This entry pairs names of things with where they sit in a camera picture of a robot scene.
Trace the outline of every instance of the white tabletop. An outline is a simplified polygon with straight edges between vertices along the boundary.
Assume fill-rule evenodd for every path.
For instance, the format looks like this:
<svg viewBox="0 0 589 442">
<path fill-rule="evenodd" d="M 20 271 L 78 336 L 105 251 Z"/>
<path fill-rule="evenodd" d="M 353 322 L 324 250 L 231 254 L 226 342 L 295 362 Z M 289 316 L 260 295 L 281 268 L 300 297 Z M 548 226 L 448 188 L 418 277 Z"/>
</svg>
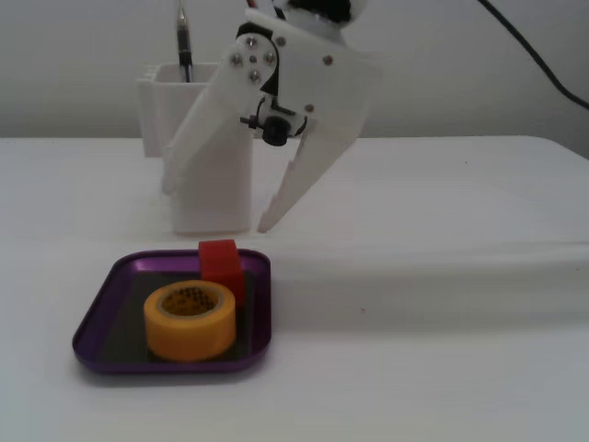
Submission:
<svg viewBox="0 0 589 442">
<path fill-rule="evenodd" d="M 255 152 L 256 214 L 292 147 Z M 0 142 L 1 440 L 586 440 L 589 163 L 528 137 L 360 140 L 269 234 L 271 349 L 102 378 L 71 339 L 171 233 L 139 140 Z"/>
</svg>

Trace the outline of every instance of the white container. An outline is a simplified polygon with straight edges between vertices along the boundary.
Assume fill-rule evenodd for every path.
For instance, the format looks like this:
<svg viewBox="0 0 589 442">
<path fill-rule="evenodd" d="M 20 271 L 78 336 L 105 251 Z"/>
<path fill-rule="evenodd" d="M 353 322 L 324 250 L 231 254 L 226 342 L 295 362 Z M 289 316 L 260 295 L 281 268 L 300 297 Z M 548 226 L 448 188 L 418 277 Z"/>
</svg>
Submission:
<svg viewBox="0 0 589 442">
<path fill-rule="evenodd" d="M 193 83 L 181 83 L 177 64 L 147 69 L 137 81 L 139 122 L 146 157 L 166 157 L 166 149 L 217 64 L 196 64 Z M 186 179 L 171 195 L 174 231 L 180 234 L 235 232 L 250 227 L 250 129 L 239 121 L 214 140 L 206 155 L 190 164 Z"/>
</svg>

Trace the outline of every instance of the screw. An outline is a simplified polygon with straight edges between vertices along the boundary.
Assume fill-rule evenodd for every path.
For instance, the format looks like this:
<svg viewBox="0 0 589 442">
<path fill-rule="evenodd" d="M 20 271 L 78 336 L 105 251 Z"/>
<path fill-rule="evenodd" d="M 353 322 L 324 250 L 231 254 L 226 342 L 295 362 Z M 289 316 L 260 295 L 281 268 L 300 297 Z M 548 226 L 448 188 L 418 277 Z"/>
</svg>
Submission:
<svg viewBox="0 0 589 442">
<path fill-rule="evenodd" d="M 256 46 L 258 46 L 258 41 L 253 37 L 247 37 L 246 44 L 250 49 L 254 49 Z"/>
<path fill-rule="evenodd" d="M 241 66 L 243 64 L 243 59 L 241 58 L 241 54 L 234 53 L 231 55 L 231 64 L 233 66 Z"/>
<path fill-rule="evenodd" d="M 276 55 L 274 55 L 274 52 L 266 52 L 264 54 L 264 62 L 266 62 L 267 64 L 274 64 L 275 61 Z"/>
<path fill-rule="evenodd" d="M 260 81 L 260 72 L 258 72 L 256 69 L 251 71 L 249 73 L 249 81 L 252 83 L 258 83 Z"/>
</svg>

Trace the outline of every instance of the wire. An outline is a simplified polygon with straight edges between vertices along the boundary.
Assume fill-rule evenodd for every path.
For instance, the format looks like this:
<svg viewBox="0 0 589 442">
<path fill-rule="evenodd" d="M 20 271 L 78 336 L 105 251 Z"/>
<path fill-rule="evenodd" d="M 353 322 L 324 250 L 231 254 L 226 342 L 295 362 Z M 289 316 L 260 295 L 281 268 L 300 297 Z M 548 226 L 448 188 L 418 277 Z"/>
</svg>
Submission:
<svg viewBox="0 0 589 442">
<path fill-rule="evenodd" d="M 491 2 L 489 2 L 488 0 L 477 0 L 477 1 L 485 9 L 487 9 L 495 18 L 497 18 L 497 20 L 499 20 L 499 22 L 519 42 L 519 44 L 521 44 L 524 47 L 524 49 L 527 51 L 527 53 L 529 53 L 532 56 L 532 59 L 536 62 L 536 64 L 540 67 L 540 69 L 542 69 L 544 74 L 546 74 L 546 76 L 549 78 L 550 83 L 552 83 L 552 85 L 554 85 L 554 87 L 562 95 L 564 95 L 567 99 L 569 99 L 573 103 L 576 103 L 579 106 L 581 106 L 582 108 L 585 108 L 586 110 L 589 111 L 589 102 L 574 95 L 572 92 L 570 92 L 569 89 L 567 89 L 559 81 L 559 79 L 554 75 L 554 73 L 549 68 L 549 66 L 546 64 L 546 62 L 542 59 L 542 57 L 540 57 L 540 54 L 537 53 L 537 51 L 532 47 L 532 45 L 530 43 L 528 43 L 527 40 L 524 38 L 524 36 L 520 33 L 520 31 L 517 30 L 517 28 L 514 25 L 512 25 L 507 18 L 504 17 L 503 14 L 501 12 L 499 12 L 499 10 L 491 4 Z"/>
<path fill-rule="evenodd" d="M 303 121 L 303 125 L 298 128 L 298 131 L 296 131 L 296 134 L 294 134 L 292 136 L 292 138 L 294 138 L 294 137 L 302 134 L 305 131 L 305 129 L 306 129 L 306 124 L 307 124 L 307 117 L 305 117 L 305 120 Z"/>
<path fill-rule="evenodd" d="M 256 111 L 256 118 L 260 119 L 260 109 L 261 109 L 261 105 L 264 104 L 264 101 L 266 101 L 266 97 L 262 97 L 260 100 L 260 103 L 258 103 L 258 110 Z"/>
</svg>

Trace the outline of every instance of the roll of tape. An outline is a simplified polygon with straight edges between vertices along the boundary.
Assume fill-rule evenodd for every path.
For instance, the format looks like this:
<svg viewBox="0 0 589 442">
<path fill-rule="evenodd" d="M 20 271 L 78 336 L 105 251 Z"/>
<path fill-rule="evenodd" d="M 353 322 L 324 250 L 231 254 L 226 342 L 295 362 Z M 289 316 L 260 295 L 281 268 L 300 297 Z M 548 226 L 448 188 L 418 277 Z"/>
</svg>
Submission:
<svg viewBox="0 0 589 442">
<path fill-rule="evenodd" d="M 208 281 L 183 281 L 152 293 L 144 304 L 147 346 L 176 362 L 220 355 L 236 339 L 236 301 Z"/>
</svg>

